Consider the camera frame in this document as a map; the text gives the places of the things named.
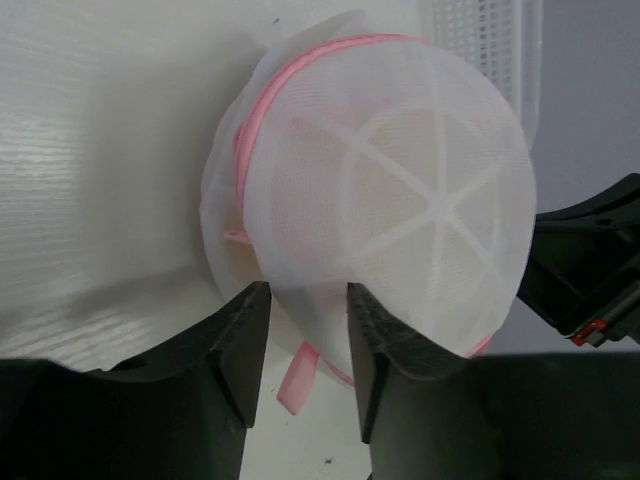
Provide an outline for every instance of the white mesh bag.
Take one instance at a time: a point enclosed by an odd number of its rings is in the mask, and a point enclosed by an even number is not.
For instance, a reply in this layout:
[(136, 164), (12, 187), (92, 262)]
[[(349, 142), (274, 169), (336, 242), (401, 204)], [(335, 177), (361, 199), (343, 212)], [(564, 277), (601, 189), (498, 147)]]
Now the white mesh bag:
[(317, 44), (373, 32), (364, 12), (357, 10), (330, 18), (277, 44), (260, 60), (249, 83), (222, 117), (203, 173), (200, 218), (209, 264), (225, 300), (235, 297), (250, 282), (263, 279), (252, 249), (223, 238), (225, 231), (243, 229), (236, 201), (234, 135), (271, 77), (285, 63)]
[(486, 345), (517, 293), (535, 213), (523, 132), (495, 87), (423, 40), (367, 34), (284, 62), (253, 100), (224, 134), (237, 159), (235, 176), (225, 165), (231, 226), (242, 218), (248, 238), (203, 228), (216, 279), (235, 267), (211, 250), (250, 238), (308, 341), (285, 406), (302, 405), (318, 355), (350, 377), (347, 282), (456, 354)]

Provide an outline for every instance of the red component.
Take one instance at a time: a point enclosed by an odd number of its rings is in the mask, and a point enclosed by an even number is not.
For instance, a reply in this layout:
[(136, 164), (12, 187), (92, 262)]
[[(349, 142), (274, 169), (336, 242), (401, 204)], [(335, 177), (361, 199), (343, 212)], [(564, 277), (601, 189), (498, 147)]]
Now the red component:
[(598, 318), (593, 322), (591, 322), (589, 325), (587, 325), (585, 328), (583, 328), (574, 337), (572, 337), (571, 341), (576, 345), (578, 345), (579, 347), (581, 347), (582, 345), (585, 344), (585, 340), (584, 340), (585, 338), (587, 338), (589, 335), (591, 335), (595, 331), (602, 332), (603, 330), (606, 330), (606, 328), (607, 328), (607, 322), (605, 322), (601, 318)]

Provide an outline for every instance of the white mesh fabric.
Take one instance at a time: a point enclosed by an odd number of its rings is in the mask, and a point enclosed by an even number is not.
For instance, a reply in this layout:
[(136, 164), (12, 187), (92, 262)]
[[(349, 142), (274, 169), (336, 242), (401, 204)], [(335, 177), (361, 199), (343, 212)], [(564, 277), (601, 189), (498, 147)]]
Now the white mesh fabric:
[(368, 33), (373, 33), (369, 20), (364, 12), (357, 10), (330, 18), (274, 46), (260, 60), (251, 80), (220, 121), (203, 173), (200, 219), (209, 265), (226, 300), (250, 282), (262, 279), (253, 249), (223, 238), (225, 231), (244, 228), (235, 194), (233, 139), (236, 130), (283, 64), (318, 43)]
[(274, 295), (348, 375), (347, 282), (464, 355), (507, 315), (534, 213), (507, 102), (463, 60), (411, 39), (295, 74), (262, 122), (244, 196)]

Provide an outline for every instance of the white surface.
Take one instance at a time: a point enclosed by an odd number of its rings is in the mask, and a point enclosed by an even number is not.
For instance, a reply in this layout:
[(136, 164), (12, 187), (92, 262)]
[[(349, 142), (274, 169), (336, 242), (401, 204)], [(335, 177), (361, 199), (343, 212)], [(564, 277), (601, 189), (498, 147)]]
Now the white surface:
[[(215, 127), (266, 46), (354, 7), (423, 33), (418, 0), (0, 0), (0, 356), (108, 368), (216, 310)], [(270, 345), (241, 478), (365, 479), (353, 393), (320, 374), (290, 417), (288, 360)]]

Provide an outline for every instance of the pink trim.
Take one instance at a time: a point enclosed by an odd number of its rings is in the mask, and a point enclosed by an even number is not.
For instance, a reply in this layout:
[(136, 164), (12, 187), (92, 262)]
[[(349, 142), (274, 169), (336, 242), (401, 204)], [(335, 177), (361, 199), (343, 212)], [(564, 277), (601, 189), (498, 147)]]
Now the pink trim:
[(242, 127), (244, 127), (244, 123), (241, 123), (238, 129), (236, 130), (235, 135), (233, 136), (233, 151), (238, 154), (238, 140), (240, 140), (240, 133), (242, 132)]
[(345, 48), (360, 47), (389, 40), (417, 40), (424, 44), (429, 44), (426, 40), (418, 37), (397, 34), (358, 35), (355, 37), (340, 38), (314, 47), (298, 55), (278, 70), (273, 78), (271, 78), (249, 112), (247, 120), (244, 122), (242, 129), (240, 129), (237, 141), (234, 142), (238, 157), (236, 164), (236, 195), (238, 197), (240, 211), (244, 211), (244, 185), (251, 163), (253, 148), (258, 139), (262, 121), (280, 89), (284, 87), (298, 71), (325, 55)]
[(224, 238), (227, 240), (231, 240), (232, 242), (243, 243), (244, 245), (252, 245), (251, 239), (247, 232), (242, 230), (227, 230), (222, 234)]
[(489, 343), (491, 342), (492, 337), (493, 337), (493, 333), (491, 335), (488, 335), (484, 339), (480, 340), (480, 342), (475, 347), (469, 350), (466, 357), (471, 358), (471, 357), (475, 357), (476, 355), (484, 355), (485, 353), (487, 353), (487, 350), (489, 349)]
[(304, 342), (296, 352), (284, 380), (280, 385), (277, 399), (292, 415), (297, 415), (309, 398), (318, 368), (318, 352), (309, 342)]
[(353, 383), (353, 379), (347, 375), (346, 373), (344, 373), (342, 370), (340, 370), (338, 367), (336, 367), (333, 363), (331, 363), (329, 360), (327, 360), (326, 358), (323, 358), (324, 363), (326, 363), (329, 368), (331, 369), (331, 371), (340, 379), (342, 380), (344, 383), (346, 383), (347, 385), (349, 385), (350, 387), (354, 387), (355, 383)]

